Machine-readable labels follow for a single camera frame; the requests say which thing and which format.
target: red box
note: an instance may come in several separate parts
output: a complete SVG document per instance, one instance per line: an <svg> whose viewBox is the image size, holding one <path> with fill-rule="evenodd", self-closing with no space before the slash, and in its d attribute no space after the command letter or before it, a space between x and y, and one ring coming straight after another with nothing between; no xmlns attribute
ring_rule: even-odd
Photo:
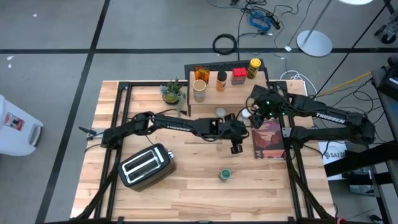
<svg viewBox="0 0 398 224"><path fill-rule="evenodd" d="M232 85L244 84L247 75L248 71L246 70L246 68L233 68L231 75L231 84Z"/></svg>

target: yellow cable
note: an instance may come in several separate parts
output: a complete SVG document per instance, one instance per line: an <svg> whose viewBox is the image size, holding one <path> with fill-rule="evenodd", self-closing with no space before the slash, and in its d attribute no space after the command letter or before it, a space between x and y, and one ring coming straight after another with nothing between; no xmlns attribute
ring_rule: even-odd
<svg viewBox="0 0 398 224"><path fill-rule="evenodd" d="M370 74L371 74L371 72L367 72L367 73L365 73L365 74L363 74L363 75L361 75L359 77L356 77L356 78L354 78L352 80L344 82L344 83L342 83L340 85L337 85L337 86L331 88L330 90L324 91L323 93L319 94L319 96L322 96L322 95L325 95L325 94L328 94L328 93L332 93L332 92L336 91L337 89L341 88L342 86L345 86L345 85L348 85L350 83L356 82L356 81L360 80L361 78L364 78L366 76L370 76Z"/></svg>

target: concrete floor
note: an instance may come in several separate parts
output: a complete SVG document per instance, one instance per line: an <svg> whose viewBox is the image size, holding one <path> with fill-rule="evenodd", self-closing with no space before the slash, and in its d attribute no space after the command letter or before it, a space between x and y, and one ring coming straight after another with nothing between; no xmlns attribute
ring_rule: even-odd
<svg viewBox="0 0 398 224"><path fill-rule="evenodd" d="M228 5L227 1L210 1L218 6ZM303 0L300 3L297 15L285 14L280 17L285 29L278 36L278 47L283 47L289 42L305 16L309 2L310 0ZM312 3L298 33L311 28L326 2L327 0L316 0ZM297 1L289 0L268 0L266 9L273 10L276 4L286 4L295 8L296 3ZM0 223L35 222L68 120L73 124L72 131L67 139L65 157L45 221L69 218L86 147L85 136L78 130L78 126L91 126L103 80L183 78L185 64L236 60L236 54L196 53L195 50L184 54L162 54L162 50L170 49L210 49L217 35L236 35L241 16L236 9L215 8L204 0L110 0L98 45L92 45L103 5L104 0L0 1L0 94L45 125L42 139L34 153L25 157L0 155ZM360 37L382 6L382 0L374 0L371 4L359 7L333 1L317 30L330 37L336 50L347 50ZM279 16L283 10L278 8L276 14ZM373 36L388 16L388 10L384 10L358 42L357 49L398 47L398 41L385 45ZM256 32L256 29L243 20L241 33L243 32ZM272 28L271 32L274 33L273 36L242 38L240 47L274 48L274 38L278 31ZM220 47L230 45L228 40L218 43ZM141 49L142 54L93 56L93 51L90 51L87 55L90 46L97 49ZM297 48L295 38L290 46ZM86 50L61 50L57 52L59 54L50 54L53 49ZM297 70L306 75L317 88L320 88L343 60L346 52L332 53L322 58L310 57L303 53L285 52L280 55L287 59L289 70ZM91 56L92 63L86 63ZM351 53L326 85L325 90L386 64L389 56L391 53ZM241 59L253 57L248 53L241 54ZM263 53L258 57L264 60L270 78L278 79L285 71L285 61L273 54ZM81 100L75 101L79 103L76 116L70 116L74 114L71 110L72 103L87 68L89 72ZM364 90L376 96L370 85ZM332 104L347 93L349 92L336 93L324 97L322 101ZM355 98L347 98L340 105L355 105L364 110L370 108L369 102L358 101ZM381 109L373 111L369 118L376 120L381 113ZM386 127L385 118L376 125L380 137L389 141L392 134ZM339 215L352 217L376 208L352 219L368 221L368 215L379 214L374 198L349 193L345 182L331 182L330 188L339 208ZM395 192L391 186L385 188L386 198L391 205L390 210L396 211L398 206ZM397 214L392 212L392 216L398 222Z"/></svg>

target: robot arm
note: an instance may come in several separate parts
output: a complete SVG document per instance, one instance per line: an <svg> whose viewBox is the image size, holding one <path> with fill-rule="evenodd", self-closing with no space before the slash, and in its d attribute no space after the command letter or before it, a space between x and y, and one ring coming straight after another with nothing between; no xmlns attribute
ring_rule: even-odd
<svg viewBox="0 0 398 224"><path fill-rule="evenodd" d="M200 118L190 120L145 112L135 115L126 124L106 129L103 133L101 147L117 149L121 146L121 140L129 135L145 136L163 128L189 132L209 142L219 139L231 140L232 154L242 152L243 139L249 136L244 123L235 119L234 114L229 114L224 119Z"/></svg>
<svg viewBox="0 0 398 224"><path fill-rule="evenodd" d="M356 144L371 144L374 141L374 125L364 114L332 108L307 96L288 93L282 96L275 90L258 85L253 88L251 98L254 99L251 121L255 128L259 128L264 119L278 118L286 114L317 117L345 126L325 129L307 129L300 126L284 128L284 137L289 137L300 147L309 140L347 139Z"/></svg>

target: book cover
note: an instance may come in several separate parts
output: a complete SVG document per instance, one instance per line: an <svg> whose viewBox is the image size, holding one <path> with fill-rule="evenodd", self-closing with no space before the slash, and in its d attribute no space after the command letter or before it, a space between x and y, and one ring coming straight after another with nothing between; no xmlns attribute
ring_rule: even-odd
<svg viewBox="0 0 398 224"><path fill-rule="evenodd" d="M252 129L254 158L282 158L284 143L278 119L264 120L259 129Z"/></svg>

